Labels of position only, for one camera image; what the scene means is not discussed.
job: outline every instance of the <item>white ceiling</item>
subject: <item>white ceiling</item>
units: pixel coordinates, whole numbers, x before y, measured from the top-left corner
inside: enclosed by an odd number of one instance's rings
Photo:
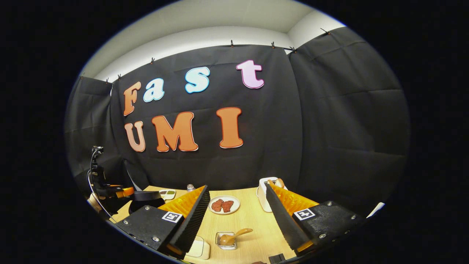
[[[85,66],[93,77],[127,52],[161,37],[213,26],[246,26],[288,33],[315,9],[293,0],[181,0],[145,16],[104,44]]]

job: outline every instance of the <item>letter s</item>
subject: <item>letter s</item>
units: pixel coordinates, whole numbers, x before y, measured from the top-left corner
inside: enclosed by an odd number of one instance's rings
[[[186,73],[186,92],[199,93],[207,89],[210,75],[210,70],[207,67],[193,68]]]

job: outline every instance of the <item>toaster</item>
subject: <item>toaster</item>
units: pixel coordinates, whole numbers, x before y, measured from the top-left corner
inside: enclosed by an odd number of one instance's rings
[[[275,185],[281,186],[277,182],[277,177],[267,177],[267,178],[262,178],[259,180],[259,186],[256,189],[256,196],[259,198],[259,202],[261,203],[262,209],[266,212],[272,212],[272,209],[270,208],[269,202],[267,201],[267,198],[265,196],[267,192],[267,184],[268,180],[271,180]]]

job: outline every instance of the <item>pink letter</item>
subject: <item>pink letter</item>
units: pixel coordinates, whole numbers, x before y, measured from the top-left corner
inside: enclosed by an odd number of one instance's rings
[[[241,70],[242,82],[250,89],[259,89],[264,85],[264,80],[256,79],[256,71],[262,70],[261,65],[255,65],[253,60],[247,60],[236,65]]]

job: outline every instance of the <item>white container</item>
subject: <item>white container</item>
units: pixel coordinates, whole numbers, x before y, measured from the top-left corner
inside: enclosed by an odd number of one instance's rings
[[[266,212],[271,213],[272,209],[270,209],[269,202],[267,201],[267,197],[265,194],[267,193],[267,181],[271,180],[274,184],[277,181],[277,177],[267,177],[262,178],[259,180],[259,186],[256,189],[256,196],[259,198],[259,202],[261,203],[262,209]]]
[[[210,257],[210,245],[204,241],[200,236],[196,236],[192,247],[190,247],[189,252],[186,253],[186,256],[197,257],[200,259],[209,259]]]
[[[217,232],[216,233],[216,241],[215,243],[217,244],[217,246],[223,250],[234,250],[234,249],[237,249],[238,246],[236,245],[236,238],[234,239],[234,244],[233,246],[222,246],[220,245],[220,239],[221,239],[221,236],[222,235],[235,235],[233,232]]]

